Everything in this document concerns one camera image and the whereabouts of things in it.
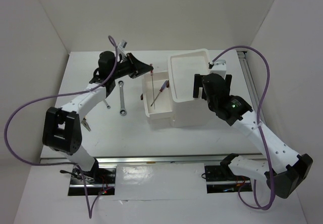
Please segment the red thin screwdriver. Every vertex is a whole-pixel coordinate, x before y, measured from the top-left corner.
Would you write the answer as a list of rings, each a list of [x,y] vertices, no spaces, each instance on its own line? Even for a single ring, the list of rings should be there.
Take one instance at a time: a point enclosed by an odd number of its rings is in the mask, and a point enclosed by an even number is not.
[[[150,76],[151,76],[151,89],[152,89],[152,104],[151,106],[153,107],[153,109],[155,109],[155,93],[154,93],[154,79],[153,79],[153,69],[150,71]]]

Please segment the drawer brown handle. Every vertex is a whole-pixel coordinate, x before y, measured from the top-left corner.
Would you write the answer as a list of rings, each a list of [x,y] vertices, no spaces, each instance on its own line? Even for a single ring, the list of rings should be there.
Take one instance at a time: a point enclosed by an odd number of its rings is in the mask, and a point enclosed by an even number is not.
[[[173,100],[170,87],[160,91],[169,80],[168,71],[142,76],[144,123],[152,128],[174,128]]]

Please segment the purple red screwdriver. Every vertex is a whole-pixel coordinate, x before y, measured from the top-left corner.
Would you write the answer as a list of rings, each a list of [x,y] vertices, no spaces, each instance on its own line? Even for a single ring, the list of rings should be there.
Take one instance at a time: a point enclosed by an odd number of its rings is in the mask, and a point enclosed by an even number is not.
[[[161,88],[159,89],[159,92],[157,94],[157,96],[155,97],[154,102],[156,102],[156,100],[158,99],[159,95],[166,89],[169,88],[169,80],[166,80],[163,85],[161,86]]]

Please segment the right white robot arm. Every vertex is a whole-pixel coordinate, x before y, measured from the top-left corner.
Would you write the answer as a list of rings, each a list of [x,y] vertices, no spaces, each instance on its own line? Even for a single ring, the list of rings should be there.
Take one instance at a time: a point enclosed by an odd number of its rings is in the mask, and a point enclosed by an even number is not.
[[[262,181],[283,199],[306,179],[313,164],[308,154],[299,154],[284,143],[262,121],[257,119],[250,104],[230,94],[232,76],[211,73],[195,74],[193,97],[206,100],[210,111],[237,129],[266,157],[264,163],[231,153],[221,161],[221,176],[230,180],[244,176]]]

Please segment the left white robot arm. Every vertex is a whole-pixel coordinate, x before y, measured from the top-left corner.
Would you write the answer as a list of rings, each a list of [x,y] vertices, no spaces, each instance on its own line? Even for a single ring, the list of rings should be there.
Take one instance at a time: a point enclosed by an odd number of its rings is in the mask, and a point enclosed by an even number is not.
[[[47,110],[43,144],[78,165],[86,182],[96,182],[100,172],[98,161],[82,146],[81,122],[98,103],[112,93],[117,79],[124,76],[135,79],[152,70],[152,65],[141,62],[132,53],[121,55],[111,51],[102,52],[98,67],[84,93],[59,108],[50,107]]]

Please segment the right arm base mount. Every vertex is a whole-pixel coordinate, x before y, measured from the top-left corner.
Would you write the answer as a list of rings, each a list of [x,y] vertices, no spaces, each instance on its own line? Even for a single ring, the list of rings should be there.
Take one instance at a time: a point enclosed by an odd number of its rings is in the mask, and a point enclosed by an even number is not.
[[[208,194],[252,192],[250,179],[225,170],[220,164],[205,164],[201,177],[206,181]]]

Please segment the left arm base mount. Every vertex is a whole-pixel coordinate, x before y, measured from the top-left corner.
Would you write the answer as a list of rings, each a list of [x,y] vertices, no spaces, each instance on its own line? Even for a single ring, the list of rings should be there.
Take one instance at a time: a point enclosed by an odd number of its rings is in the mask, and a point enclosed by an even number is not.
[[[99,175],[94,179],[85,176],[87,192],[89,196],[96,196],[102,192],[103,196],[115,194],[116,167],[107,167],[100,170]],[[84,183],[78,168],[74,167],[71,171],[60,170],[61,174],[70,177],[68,196],[84,196]]]

